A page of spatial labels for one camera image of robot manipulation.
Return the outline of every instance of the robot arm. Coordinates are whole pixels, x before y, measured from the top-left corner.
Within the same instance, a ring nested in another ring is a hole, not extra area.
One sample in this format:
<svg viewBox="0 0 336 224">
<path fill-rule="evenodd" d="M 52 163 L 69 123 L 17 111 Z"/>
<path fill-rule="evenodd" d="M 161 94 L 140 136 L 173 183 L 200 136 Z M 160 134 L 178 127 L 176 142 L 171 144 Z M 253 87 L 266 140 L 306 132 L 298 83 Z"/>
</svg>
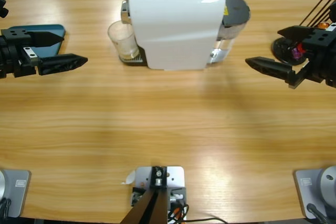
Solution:
<svg viewBox="0 0 336 224">
<path fill-rule="evenodd" d="M 4 18 L 8 10 L 6 1 L 0 0 L 0 17 Z M 14 77 L 59 73 L 81 67 L 88 59 L 74 54 L 56 55 L 41 58 L 31 47 L 49 47 L 64 39 L 50 32 L 26 31 L 24 29 L 3 29 L 0 36 L 0 79 L 8 73 Z"/>
</svg>

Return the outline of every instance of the black cable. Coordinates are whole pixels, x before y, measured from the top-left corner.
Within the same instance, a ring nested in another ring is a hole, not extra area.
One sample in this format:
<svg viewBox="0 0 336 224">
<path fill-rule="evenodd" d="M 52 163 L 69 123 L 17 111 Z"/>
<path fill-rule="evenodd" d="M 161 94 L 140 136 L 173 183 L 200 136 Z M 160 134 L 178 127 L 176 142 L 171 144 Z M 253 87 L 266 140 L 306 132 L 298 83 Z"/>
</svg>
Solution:
<svg viewBox="0 0 336 224">
<path fill-rule="evenodd" d="M 222 220 L 221 218 L 217 217 L 212 217 L 212 218 L 207 218 L 207 219 L 195 219 L 195 220 L 179 220 L 177 223 L 182 223 L 182 222 L 201 222 L 201 221 L 208 221 L 208 220 L 219 220 L 224 224 L 228 224 L 225 220 Z"/>
<path fill-rule="evenodd" d="M 187 215 L 189 211 L 189 205 L 182 205 L 181 203 L 176 203 L 175 207 L 169 212 L 168 214 L 168 222 L 175 221 L 173 224 L 178 223 L 187 223 L 187 222 L 202 222 L 202 221 L 209 221 L 209 220 L 218 220 L 221 223 L 228 224 L 225 220 L 218 218 L 218 217 L 211 217 L 205 219 L 194 219 L 194 220 L 184 220 L 184 217 Z"/>
<path fill-rule="evenodd" d="M 333 222 L 327 216 L 321 213 L 314 204 L 309 203 L 307 205 L 307 210 L 312 213 L 321 224 L 333 224 Z"/>
<path fill-rule="evenodd" d="M 8 218 L 9 207 L 12 201 L 10 199 L 3 198 L 0 201 L 0 223 L 3 223 L 4 220 Z"/>
</svg>

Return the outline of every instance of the white coffee machine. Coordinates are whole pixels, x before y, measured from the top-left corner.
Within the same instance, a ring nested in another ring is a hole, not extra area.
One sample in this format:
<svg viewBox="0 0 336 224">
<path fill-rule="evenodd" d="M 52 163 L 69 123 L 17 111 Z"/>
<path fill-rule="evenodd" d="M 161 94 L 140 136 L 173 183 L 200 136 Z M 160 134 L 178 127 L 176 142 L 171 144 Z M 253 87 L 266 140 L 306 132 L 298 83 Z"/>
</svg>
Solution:
<svg viewBox="0 0 336 224">
<path fill-rule="evenodd" d="M 121 60 L 151 69 L 203 69 L 223 21 L 225 0 L 126 0 L 121 20 L 133 26 L 140 55 Z"/>
</svg>

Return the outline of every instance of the wood grain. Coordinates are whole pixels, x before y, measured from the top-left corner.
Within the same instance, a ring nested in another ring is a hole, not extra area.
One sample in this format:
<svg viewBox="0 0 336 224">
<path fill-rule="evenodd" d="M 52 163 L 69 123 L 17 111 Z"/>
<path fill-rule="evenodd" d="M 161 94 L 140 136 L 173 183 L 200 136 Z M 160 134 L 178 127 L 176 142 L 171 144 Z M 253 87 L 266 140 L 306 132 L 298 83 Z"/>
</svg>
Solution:
<svg viewBox="0 0 336 224">
<path fill-rule="evenodd" d="M 138 166 L 185 169 L 189 218 L 302 218 L 293 171 L 336 163 L 336 90 L 291 90 L 249 68 L 318 0 L 246 0 L 251 20 L 203 71 L 123 65 L 109 41 L 122 0 L 7 0 L 0 27 L 63 24 L 72 71 L 0 81 L 0 167 L 32 172 L 23 216 L 120 222 Z"/>
</svg>

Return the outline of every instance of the clear glass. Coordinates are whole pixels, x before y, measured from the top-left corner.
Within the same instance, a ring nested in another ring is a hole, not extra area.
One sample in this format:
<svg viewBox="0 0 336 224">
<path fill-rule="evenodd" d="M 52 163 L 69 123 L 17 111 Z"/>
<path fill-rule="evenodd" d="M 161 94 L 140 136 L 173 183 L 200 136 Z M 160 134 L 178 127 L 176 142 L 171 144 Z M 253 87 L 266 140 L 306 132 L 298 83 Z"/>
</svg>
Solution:
<svg viewBox="0 0 336 224">
<path fill-rule="evenodd" d="M 129 60 L 139 55 L 132 25 L 123 24 L 119 20 L 110 25 L 107 33 L 120 58 Z"/>
</svg>

